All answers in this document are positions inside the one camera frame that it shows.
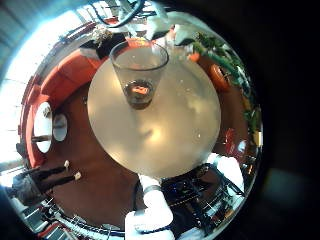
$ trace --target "round table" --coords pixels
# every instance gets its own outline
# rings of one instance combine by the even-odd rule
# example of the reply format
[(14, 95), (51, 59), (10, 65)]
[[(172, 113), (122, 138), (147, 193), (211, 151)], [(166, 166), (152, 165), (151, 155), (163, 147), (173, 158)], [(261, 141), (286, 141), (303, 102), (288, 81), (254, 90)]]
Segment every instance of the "round table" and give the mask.
[[(44, 112), (47, 108), (49, 111), (46, 115)], [(37, 146), (41, 152), (48, 152), (51, 146), (52, 137), (52, 112), (48, 102), (43, 102), (39, 105), (34, 118), (33, 132), (36, 137), (45, 135), (50, 136), (50, 139), (47, 141), (37, 142)]]
[(88, 93), (88, 115), (104, 150), (129, 170), (157, 178), (181, 175), (202, 164), (219, 134), (217, 93), (198, 64), (170, 60), (151, 104), (129, 106), (110, 60)]

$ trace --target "person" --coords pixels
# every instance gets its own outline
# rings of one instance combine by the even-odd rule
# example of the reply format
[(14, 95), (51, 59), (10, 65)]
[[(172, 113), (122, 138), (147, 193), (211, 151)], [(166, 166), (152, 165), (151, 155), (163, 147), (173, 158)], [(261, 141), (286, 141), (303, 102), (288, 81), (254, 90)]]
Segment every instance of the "person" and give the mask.
[(68, 171), (70, 162), (65, 161), (63, 166), (49, 170), (40, 170), (39, 167), (22, 172), (13, 178), (11, 187), (6, 187), (10, 197), (16, 197), (23, 205), (32, 206), (43, 201), (46, 198), (46, 192), (55, 186), (63, 185), (81, 178), (81, 173), (74, 175), (47, 179), (53, 174)]

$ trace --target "glass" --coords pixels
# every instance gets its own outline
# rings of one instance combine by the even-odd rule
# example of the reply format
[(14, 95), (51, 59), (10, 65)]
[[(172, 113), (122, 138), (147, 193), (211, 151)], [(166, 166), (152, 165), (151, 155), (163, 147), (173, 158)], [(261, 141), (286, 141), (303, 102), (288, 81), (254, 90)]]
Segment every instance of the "glass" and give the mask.
[(146, 108), (169, 61), (167, 51), (151, 41), (128, 40), (116, 45), (110, 57), (128, 103)]

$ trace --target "sleeve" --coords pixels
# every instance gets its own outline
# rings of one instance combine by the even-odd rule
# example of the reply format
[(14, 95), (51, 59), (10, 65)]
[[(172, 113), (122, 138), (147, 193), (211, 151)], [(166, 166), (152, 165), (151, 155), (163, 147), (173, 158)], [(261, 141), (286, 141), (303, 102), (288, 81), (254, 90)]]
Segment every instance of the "sleeve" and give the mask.
[(39, 170), (39, 167), (31, 168), (31, 169), (29, 169), (29, 170), (27, 170), (27, 171), (24, 171), (24, 172), (18, 174), (17, 176), (14, 177), (14, 179), (15, 179), (15, 180), (21, 180), (21, 179), (23, 179), (27, 174), (30, 174), (30, 173), (35, 172), (35, 171), (37, 171), (37, 170)]

